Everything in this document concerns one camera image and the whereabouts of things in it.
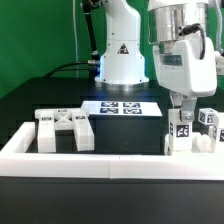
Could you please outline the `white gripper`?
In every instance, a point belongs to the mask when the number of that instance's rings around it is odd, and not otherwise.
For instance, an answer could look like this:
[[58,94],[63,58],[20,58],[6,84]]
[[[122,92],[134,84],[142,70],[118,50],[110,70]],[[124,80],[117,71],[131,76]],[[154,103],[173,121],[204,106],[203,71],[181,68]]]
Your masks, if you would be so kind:
[[183,122],[194,121],[197,99],[212,96],[217,88],[216,62],[213,43],[205,38],[205,55],[200,58],[202,47],[198,35],[189,35],[171,45],[171,52],[161,54],[159,46],[153,47],[153,58],[158,83],[171,90],[170,99],[174,109],[180,109]]

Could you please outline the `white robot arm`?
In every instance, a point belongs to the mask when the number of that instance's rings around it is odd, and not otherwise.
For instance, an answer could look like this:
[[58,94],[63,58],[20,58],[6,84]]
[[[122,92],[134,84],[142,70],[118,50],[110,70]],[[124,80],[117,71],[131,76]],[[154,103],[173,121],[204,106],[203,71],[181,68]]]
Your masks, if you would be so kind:
[[[100,59],[96,84],[129,89],[148,82],[140,53],[139,13],[126,0],[101,0],[106,11],[106,51]],[[221,41],[207,36],[207,10],[217,13],[217,33],[222,33],[224,0],[148,0],[149,43],[157,81],[170,91],[180,119],[190,122],[199,97],[217,88],[224,60]]]

